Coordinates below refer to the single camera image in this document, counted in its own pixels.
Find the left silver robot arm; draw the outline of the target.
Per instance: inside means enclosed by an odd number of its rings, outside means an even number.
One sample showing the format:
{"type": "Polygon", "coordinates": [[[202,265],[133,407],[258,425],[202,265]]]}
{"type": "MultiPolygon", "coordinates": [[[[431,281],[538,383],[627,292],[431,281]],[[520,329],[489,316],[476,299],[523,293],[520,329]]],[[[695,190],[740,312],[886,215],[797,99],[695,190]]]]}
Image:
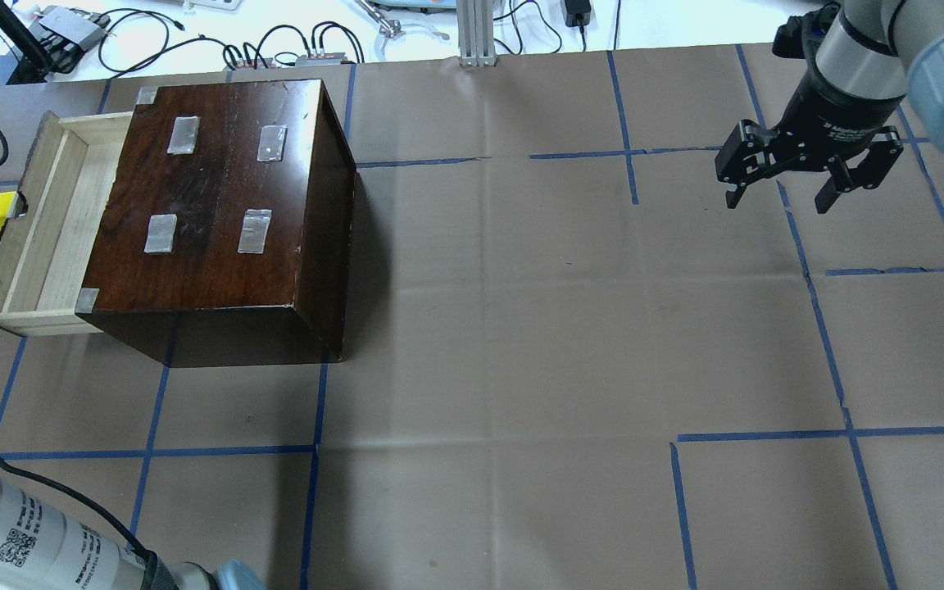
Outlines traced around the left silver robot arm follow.
{"type": "Polygon", "coordinates": [[[0,589],[262,589],[260,576],[240,560],[214,571],[180,561],[170,565],[144,546],[110,511],[81,492],[0,456],[0,470],[71,497],[101,516],[125,539],[59,511],[0,477],[0,589]]]}

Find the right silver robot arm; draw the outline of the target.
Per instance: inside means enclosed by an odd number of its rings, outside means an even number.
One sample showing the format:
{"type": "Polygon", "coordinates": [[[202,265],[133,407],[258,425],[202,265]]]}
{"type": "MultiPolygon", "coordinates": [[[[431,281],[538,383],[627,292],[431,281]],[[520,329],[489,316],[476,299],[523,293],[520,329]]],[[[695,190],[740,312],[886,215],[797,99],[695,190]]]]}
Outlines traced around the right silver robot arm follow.
{"type": "Polygon", "coordinates": [[[782,119],[734,127],[715,175],[734,208],[750,184],[786,171],[825,172],[818,213],[857,189],[876,189],[903,151],[888,123],[910,101],[944,153],[944,1],[829,1],[790,16],[772,52],[806,64],[782,119]]]}

